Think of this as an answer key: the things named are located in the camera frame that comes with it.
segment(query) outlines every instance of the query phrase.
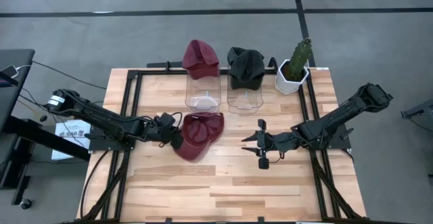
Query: black cap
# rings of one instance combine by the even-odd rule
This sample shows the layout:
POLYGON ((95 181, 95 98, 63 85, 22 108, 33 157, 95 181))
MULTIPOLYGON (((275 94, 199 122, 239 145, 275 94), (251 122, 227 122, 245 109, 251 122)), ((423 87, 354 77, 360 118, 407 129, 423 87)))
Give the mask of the black cap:
POLYGON ((227 54, 229 74, 243 83, 260 78, 265 75, 263 58, 263 55, 256 50, 232 47, 227 54))

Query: wooden table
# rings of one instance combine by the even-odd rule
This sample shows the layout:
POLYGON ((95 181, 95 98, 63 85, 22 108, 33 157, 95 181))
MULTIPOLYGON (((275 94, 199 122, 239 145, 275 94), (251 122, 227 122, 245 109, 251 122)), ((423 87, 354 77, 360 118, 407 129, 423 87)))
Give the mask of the wooden table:
MULTIPOLYGON (((104 107, 120 112, 128 69, 113 69, 104 107)), ((321 116, 337 108, 337 99, 328 69, 311 69, 321 116)), ((320 221, 319 206, 310 156, 307 150, 286 153, 286 158, 271 164, 269 170, 258 168, 258 158, 241 147, 256 147, 256 142, 241 142, 258 129, 257 120, 267 121, 268 132, 289 131, 303 121, 298 93, 282 95, 274 88, 275 75, 263 80, 263 106, 255 115, 229 113, 227 79, 221 77, 225 115, 221 138, 212 144, 198 162, 178 157, 168 145, 138 141, 131 152, 120 221, 320 221)), ((131 87, 128 112, 131 111, 135 82, 131 87)), ((137 115, 154 116, 163 112, 189 113, 185 105, 185 75, 145 75, 137 115)), ((313 118, 308 89, 304 85, 310 118, 313 118)), ((92 155, 87 176, 102 152, 92 155)), ((341 150, 328 150, 337 189, 360 215, 365 215, 363 201, 352 160, 341 150)), ((84 210, 88 212, 106 187, 112 153, 102 160, 90 180, 84 210)), ((277 152, 268 154, 272 162, 277 152)), ((323 186, 327 212, 332 217, 329 192, 323 186)), ((115 189, 109 217, 114 216, 115 189)))

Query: white hexagonal pot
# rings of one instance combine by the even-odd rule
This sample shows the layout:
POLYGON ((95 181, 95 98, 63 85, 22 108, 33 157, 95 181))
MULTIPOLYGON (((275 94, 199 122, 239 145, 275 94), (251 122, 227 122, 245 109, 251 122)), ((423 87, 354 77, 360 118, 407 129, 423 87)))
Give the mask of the white hexagonal pot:
POLYGON ((284 64, 290 62, 290 59, 284 60, 284 62, 281 64, 281 66, 278 68, 277 77, 275 78, 275 89, 278 90, 283 95, 288 95, 290 93, 293 93, 299 89, 299 86, 303 84, 307 76, 310 74, 308 69, 304 66, 304 77, 299 82, 294 81, 288 81, 284 77, 283 73, 281 72, 281 68, 284 66, 284 64))

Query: maroon cap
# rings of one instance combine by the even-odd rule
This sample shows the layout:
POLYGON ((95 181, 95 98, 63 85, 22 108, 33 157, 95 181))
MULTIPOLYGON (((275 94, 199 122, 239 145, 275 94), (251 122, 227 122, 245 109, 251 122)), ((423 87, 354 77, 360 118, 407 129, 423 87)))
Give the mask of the maroon cap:
POLYGON ((224 129, 224 114, 198 112, 185 116, 183 142, 175 152, 186 160, 196 159, 209 143, 218 139, 224 129))
POLYGON ((188 71, 193 79, 205 76, 219 76, 219 61, 214 49, 203 41, 192 40, 185 55, 182 68, 188 71))

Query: clear plastic container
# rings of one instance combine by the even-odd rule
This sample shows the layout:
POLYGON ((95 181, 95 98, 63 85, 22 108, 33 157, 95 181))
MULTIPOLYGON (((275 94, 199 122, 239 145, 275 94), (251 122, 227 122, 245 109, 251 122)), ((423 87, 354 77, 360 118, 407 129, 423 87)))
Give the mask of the clear plastic container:
POLYGON ((218 112, 221 104, 221 76, 193 79, 187 75, 185 104, 192 112, 218 112))
POLYGON ((257 90, 233 89, 231 75, 227 75, 227 103, 229 111, 236 114, 254 114, 263 105, 262 87, 257 90))

